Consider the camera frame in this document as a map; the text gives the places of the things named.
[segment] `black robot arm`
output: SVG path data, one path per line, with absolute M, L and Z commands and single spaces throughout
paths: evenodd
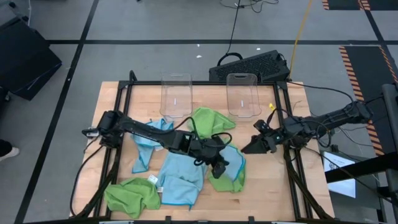
M 165 149 L 172 153 L 182 154 L 195 158 L 194 164 L 203 163 L 213 167 L 214 178 L 219 178 L 225 171 L 229 162 L 220 155 L 225 145 L 220 137 L 213 136 L 208 139 L 199 137 L 189 131 L 161 130 L 153 126 L 133 120 L 123 115 L 120 111 L 106 111 L 98 123 L 97 130 L 102 136 L 102 146 L 116 148 L 121 144 L 120 135 L 128 132 L 159 142 Z
M 341 125 L 367 123 L 372 115 L 365 104 L 354 101 L 340 110 L 321 116 L 303 118 L 289 115 L 284 119 L 282 127 L 277 129 L 269 126 L 270 119 L 267 122 L 260 119 L 254 124 L 260 134 L 252 136 L 251 142 L 242 149 L 242 152 L 246 154 L 276 152 L 276 145 L 285 143 L 294 148 L 301 148 L 311 138 L 320 138 Z

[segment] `yellow cable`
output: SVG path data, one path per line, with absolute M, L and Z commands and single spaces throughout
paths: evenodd
M 295 57 L 295 54 L 296 54 L 297 42 L 299 41 L 300 36 L 301 36 L 301 32 L 303 31 L 305 21 L 307 20 L 308 13 L 310 12 L 311 4 L 312 4 L 312 0 L 309 0 L 307 9 L 305 10 L 305 14 L 304 14 L 303 21 L 301 21 L 301 26 L 300 26 L 300 29 L 298 30 L 298 34 L 297 34 L 296 40 L 295 40 L 295 42 L 294 42 L 292 59 L 290 59 L 290 73 L 289 73 L 289 78 L 292 76 L 293 64 L 294 64 L 294 57 Z

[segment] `wooden board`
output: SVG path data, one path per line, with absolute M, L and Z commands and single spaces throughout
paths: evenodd
M 117 82 L 103 82 L 93 118 L 93 126 L 96 126 L 102 114 L 106 110 L 112 110 L 117 92 Z M 148 122 L 157 120 L 162 116 L 160 110 L 160 86 L 134 86 L 129 105 L 128 115 L 133 119 Z M 262 113 L 259 118 L 265 119 L 271 113 L 269 103 L 275 105 L 274 92 L 271 86 L 258 86 L 259 102 Z M 307 98 L 303 87 L 289 85 L 289 95 L 294 115 L 308 116 L 310 114 Z M 193 86 L 193 108 L 206 106 L 228 115 L 226 87 L 225 86 Z M 237 122 L 235 129 L 228 130 L 233 136 L 233 144 L 239 148 L 249 143 L 253 134 L 258 134 L 252 124 L 255 122 Z M 277 116 L 271 122 L 273 128 L 279 126 Z M 99 147 L 94 142 L 86 151 L 84 159 L 90 156 Z M 311 141 L 310 148 L 318 150 L 316 141 Z M 248 220 L 248 216 L 254 216 L 258 221 L 294 220 L 290 187 L 282 157 L 281 147 L 276 153 L 251 154 L 246 158 L 246 183 L 240 193 L 216 192 L 208 180 L 205 180 L 203 190 L 191 210 L 187 206 L 162 205 L 160 210 L 144 210 L 140 220 L 164 220 L 169 215 L 173 220 L 213 220 L 231 221 Z M 103 149 L 82 170 L 76 188 L 73 207 L 80 211 L 89 201 L 98 188 L 100 173 L 104 159 Z M 149 164 L 149 171 L 132 174 L 131 170 L 137 158 L 137 149 L 130 134 L 125 134 L 123 152 L 119 166 L 118 182 L 131 177 L 148 177 L 157 175 L 162 167 L 167 151 L 154 152 Z M 305 167 L 307 185 L 318 203 L 327 213 L 334 216 L 330 195 L 323 172 L 322 161 L 314 152 L 302 150 L 302 160 Z M 304 206 L 299 193 L 300 211 L 304 216 Z M 126 214 L 113 212 L 112 219 L 130 219 Z

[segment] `green cloth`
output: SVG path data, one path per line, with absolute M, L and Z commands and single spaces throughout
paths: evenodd
M 212 134 L 235 128 L 235 122 L 210 108 L 197 108 L 192 118 L 195 120 L 195 126 L 201 138 L 210 138 Z M 188 127 L 193 130 L 192 122 L 188 123 Z
M 104 194 L 111 211 L 124 212 L 131 218 L 138 218 L 144 208 L 160 208 L 160 197 L 155 185 L 144 178 L 137 177 L 109 185 Z
M 238 178 L 236 178 L 235 181 L 231 181 L 231 179 L 225 174 L 222 174 L 219 179 L 216 179 L 213 177 L 213 174 L 209 172 L 207 177 L 214 189 L 218 192 L 241 192 L 243 190 L 244 181 L 246 179 L 246 163 L 243 165 L 243 169 L 241 172 L 239 172 Z
M 205 107 L 197 108 L 192 116 L 195 120 L 195 126 L 199 137 L 210 138 L 212 134 L 221 133 L 226 129 L 235 128 L 235 122 L 231 121 L 221 113 Z M 192 122 L 188 123 L 190 130 L 193 130 Z M 235 181 L 231 180 L 227 175 L 223 174 L 219 179 L 213 177 L 211 172 L 208 173 L 208 179 L 215 190 L 219 192 L 240 192 L 243 190 L 245 181 L 245 164 L 243 169 L 239 172 L 238 178 Z

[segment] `clear plastic container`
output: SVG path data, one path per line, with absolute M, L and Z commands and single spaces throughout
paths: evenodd
M 254 74 L 229 74 L 226 77 L 229 117 L 234 121 L 252 121 L 261 114 Z
M 180 120 L 192 114 L 192 76 L 187 73 L 162 76 L 160 113 L 167 121 Z

